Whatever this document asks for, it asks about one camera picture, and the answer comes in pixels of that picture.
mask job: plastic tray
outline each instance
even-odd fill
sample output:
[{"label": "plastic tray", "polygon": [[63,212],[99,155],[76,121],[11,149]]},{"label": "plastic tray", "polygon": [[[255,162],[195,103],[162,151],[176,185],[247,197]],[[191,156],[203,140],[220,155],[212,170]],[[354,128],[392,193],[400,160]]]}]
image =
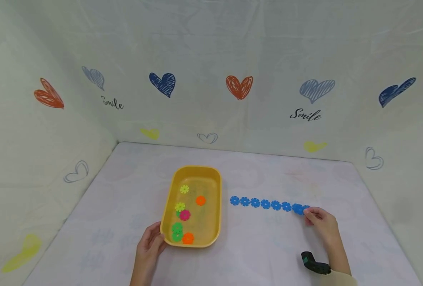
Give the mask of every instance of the plastic tray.
[{"label": "plastic tray", "polygon": [[[188,193],[181,193],[180,187],[189,186]],[[199,206],[196,203],[198,196],[204,196],[206,203]],[[172,178],[169,196],[161,220],[161,234],[165,241],[179,247],[207,247],[216,241],[221,231],[221,174],[217,169],[206,166],[184,166],[178,169]],[[177,217],[175,205],[183,202],[186,210],[191,213],[187,221]],[[194,235],[193,244],[184,244],[173,240],[172,226],[180,222],[183,233],[191,232]]]}]

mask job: orange snowflake block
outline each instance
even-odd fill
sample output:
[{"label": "orange snowflake block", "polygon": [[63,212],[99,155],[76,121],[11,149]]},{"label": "orange snowflake block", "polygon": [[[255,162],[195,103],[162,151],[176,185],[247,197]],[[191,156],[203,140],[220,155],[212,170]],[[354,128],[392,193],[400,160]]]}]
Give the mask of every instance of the orange snowflake block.
[{"label": "orange snowflake block", "polygon": [[184,244],[192,244],[194,242],[194,235],[190,232],[187,232],[183,235],[182,240]]},{"label": "orange snowflake block", "polygon": [[205,196],[198,196],[196,199],[196,204],[198,205],[205,205],[205,202],[207,200],[205,199]]}]

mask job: table surface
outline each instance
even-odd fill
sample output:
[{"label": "table surface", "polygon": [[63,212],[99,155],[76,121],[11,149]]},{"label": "table surface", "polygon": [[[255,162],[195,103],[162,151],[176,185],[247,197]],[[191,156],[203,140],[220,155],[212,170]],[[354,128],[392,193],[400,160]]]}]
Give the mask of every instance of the table surface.
[{"label": "table surface", "polygon": [[136,245],[161,219],[173,173],[212,166],[223,179],[221,234],[205,249],[168,247],[152,285],[315,285],[300,253],[327,256],[293,211],[232,205],[232,196],[319,206],[334,214],[360,286],[421,285],[351,163],[120,143],[25,286],[128,285]]}]

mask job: outlined heart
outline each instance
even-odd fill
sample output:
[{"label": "outlined heart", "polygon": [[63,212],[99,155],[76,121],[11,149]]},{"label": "outlined heart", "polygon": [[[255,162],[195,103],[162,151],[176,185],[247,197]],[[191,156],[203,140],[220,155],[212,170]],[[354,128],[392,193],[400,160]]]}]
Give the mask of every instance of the outlined heart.
[{"label": "outlined heart", "polygon": [[383,167],[383,164],[384,164],[383,158],[380,156],[375,156],[375,150],[373,147],[367,147],[365,149],[365,166],[367,167],[367,169],[378,170]]},{"label": "outlined heart", "polygon": [[208,135],[197,133],[197,137],[206,144],[212,144],[218,140],[218,135],[216,133],[209,133]]},{"label": "outlined heart", "polygon": [[310,152],[310,153],[314,153],[316,151],[319,151],[326,146],[327,146],[326,142],[316,144],[315,142],[307,141],[307,142],[304,143],[305,151]]},{"label": "outlined heart", "polygon": [[41,248],[41,240],[35,234],[26,235],[23,243],[21,252],[13,256],[5,265],[2,267],[2,273],[7,273],[16,270],[29,262],[39,252]]},{"label": "outlined heart", "polygon": [[159,130],[155,128],[151,130],[140,128],[140,132],[142,132],[149,139],[157,140],[159,138]]},{"label": "outlined heart", "polygon": [[104,75],[98,70],[95,69],[88,69],[85,66],[82,66],[81,69],[85,73],[86,77],[91,81],[93,84],[97,85],[102,91],[104,90]]},{"label": "outlined heart", "polygon": [[74,183],[74,182],[77,182],[79,180],[83,180],[84,178],[86,178],[88,176],[88,174],[89,174],[88,163],[81,160],[75,165],[75,172],[67,174],[64,177],[64,181],[66,183]]},{"label": "outlined heart", "polygon": [[64,102],[51,84],[44,78],[40,78],[40,82],[45,90],[34,91],[35,98],[46,106],[64,109]]},{"label": "outlined heart", "polygon": [[233,75],[229,75],[226,78],[227,89],[233,94],[238,100],[244,99],[248,93],[250,93],[251,86],[253,85],[253,77],[247,76],[243,79],[242,83]]},{"label": "outlined heart", "polygon": [[407,88],[411,87],[415,81],[416,78],[411,77],[404,81],[404,83],[401,84],[400,87],[398,85],[392,85],[391,87],[387,87],[385,90],[383,90],[382,93],[380,93],[380,96],[378,97],[382,108],[384,108],[384,106],[386,106],[392,99],[395,99],[396,96],[407,90]]},{"label": "outlined heart", "polygon": [[334,87],[335,81],[333,79],[328,79],[327,81],[322,81],[321,83],[318,83],[316,79],[310,79],[302,84],[299,89],[299,93],[310,99],[311,104],[313,104],[313,102],[325,96]]},{"label": "outlined heart", "polygon": [[150,73],[150,82],[165,96],[170,98],[173,89],[175,88],[176,79],[171,73],[164,73],[162,79],[155,73]]}]

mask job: yellow-green snowflake block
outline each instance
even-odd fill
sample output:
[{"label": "yellow-green snowflake block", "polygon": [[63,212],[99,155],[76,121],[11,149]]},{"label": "yellow-green snowflake block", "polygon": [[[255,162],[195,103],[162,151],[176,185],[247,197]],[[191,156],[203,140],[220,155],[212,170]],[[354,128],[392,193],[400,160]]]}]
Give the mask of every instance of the yellow-green snowflake block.
[{"label": "yellow-green snowflake block", "polygon": [[180,187],[180,193],[187,193],[189,192],[189,187],[187,185],[183,185]]},{"label": "yellow-green snowflake block", "polygon": [[178,203],[178,204],[175,205],[176,211],[184,211],[185,208],[186,208],[185,203]]}]

